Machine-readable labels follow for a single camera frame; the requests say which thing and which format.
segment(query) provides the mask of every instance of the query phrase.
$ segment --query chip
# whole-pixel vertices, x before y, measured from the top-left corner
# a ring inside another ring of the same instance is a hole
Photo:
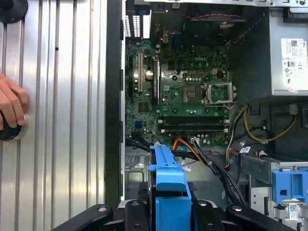
[[[200,86],[183,87],[183,103],[200,103],[201,88]]]
[[[149,49],[144,49],[144,50],[143,50],[143,53],[144,53],[145,55],[149,55],[149,54],[150,54],[150,50],[149,50]]]
[[[175,63],[174,61],[169,61],[168,62],[168,71],[173,71],[175,70]]]
[[[149,111],[148,103],[139,103],[138,110],[140,113],[147,113]]]

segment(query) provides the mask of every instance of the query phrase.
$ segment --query human hand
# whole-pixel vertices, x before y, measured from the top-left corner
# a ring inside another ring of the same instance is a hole
[[[12,128],[25,123],[23,109],[28,104],[26,92],[0,73],[0,110]],[[0,116],[0,130],[3,119]]]

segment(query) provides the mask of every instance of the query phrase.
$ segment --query ribbed metal surface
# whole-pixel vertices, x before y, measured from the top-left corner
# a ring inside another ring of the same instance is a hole
[[[0,24],[0,71],[28,95],[28,131],[1,143],[0,230],[50,231],[104,202],[106,1],[29,0]]]

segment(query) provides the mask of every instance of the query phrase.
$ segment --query power supply label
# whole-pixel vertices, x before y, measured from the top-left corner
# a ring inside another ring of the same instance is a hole
[[[303,39],[281,39],[283,84],[288,90],[297,93],[306,82],[307,44]]]

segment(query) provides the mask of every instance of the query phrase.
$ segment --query orange wire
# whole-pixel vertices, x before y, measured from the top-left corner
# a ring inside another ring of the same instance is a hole
[[[240,151],[240,149],[237,149],[237,148],[231,148],[231,149],[229,149],[229,150],[227,151],[227,156],[226,156],[226,159],[227,159],[227,160],[230,160],[230,154],[231,154],[231,152],[233,152],[233,151]],[[230,164],[229,164],[229,163],[226,163],[225,168],[228,168],[229,166],[230,166]]]
[[[187,146],[189,148],[189,150],[197,157],[198,160],[200,160],[202,163],[204,163],[201,158],[199,157],[199,155],[197,154],[197,152],[184,140],[177,138],[176,141],[174,142],[175,144],[177,144],[178,142],[181,142],[182,144],[184,144],[185,146]]]

